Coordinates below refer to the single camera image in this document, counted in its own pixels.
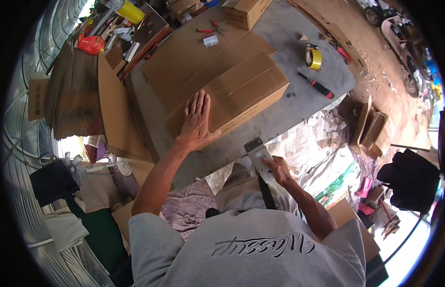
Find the hand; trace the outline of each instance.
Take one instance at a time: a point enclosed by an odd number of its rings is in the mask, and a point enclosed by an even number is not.
[[[267,165],[275,176],[278,184],[286,188],[286,186],[292,183],[294,180],[289,174],[288,166],[282,157],[272,156],[273,161],[268,158],[263,158],[262,163]]]
[[[192,102],[188,100],[186,103],[183,127],[176,142],[191,152],[219,137],[221,131],[211,133],[208,130],[209,114],[210,95],[201,89],[195,93]]]

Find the forearm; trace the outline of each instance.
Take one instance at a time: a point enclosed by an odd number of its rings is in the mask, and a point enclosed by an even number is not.
[[[311,231],[320,240],[323,240],[329,233],[337,229],[337,224],[328,210],[309,193],[305,192],[294,180],[288,181],[285,188],[304,213]]]
[[[132,207],[132,216],[140,213],[159,215],[178,167],[189,153],[185,145],[175,143],[154,166],[140,188]]]

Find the red and black utility knife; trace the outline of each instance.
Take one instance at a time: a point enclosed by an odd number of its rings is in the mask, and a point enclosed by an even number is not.
[[[317,89],[325,97],[327,97],[328,99],[334,99],[334,94],[330,90],[328,90],[325,87],[323,87],[320,83],[318,83],[317,81],[312,80],[312,79],[306,77],[305,75],[301,74],[300,72],[297,72],[297,74],[299,76],[303,77],[304,79],[306,79],[315,89]]]

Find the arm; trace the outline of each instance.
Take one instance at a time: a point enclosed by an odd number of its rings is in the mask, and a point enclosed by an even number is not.
[[[149,173],[138,192],[132,207],[132,216],[140,213],[159,215],[167,199],[175,173],[187,154],[208,142],[213,141],[221,132],[208,131],[210,96],[200,90],[184,109],[184,123],[181,134],[172,147]]]
[[[319,204],[310,194],[305,192],[291,177],[286,162],[281,157],[273,156],[271,161],[263,158],[262,162],[267,165],[275,175],[277,182],[284,187],[299,205],[307,219],[311,231],[323,240],[331,232],[337,229],[334,218],[323,205]]]

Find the gray t-shirt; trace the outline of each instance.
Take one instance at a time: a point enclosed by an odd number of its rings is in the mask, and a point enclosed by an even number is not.
[[[150,213],[129,221],[136,286],[364,286],[356,219],[314,241],[309,226],[282,210],[227,211],[184,242]]]

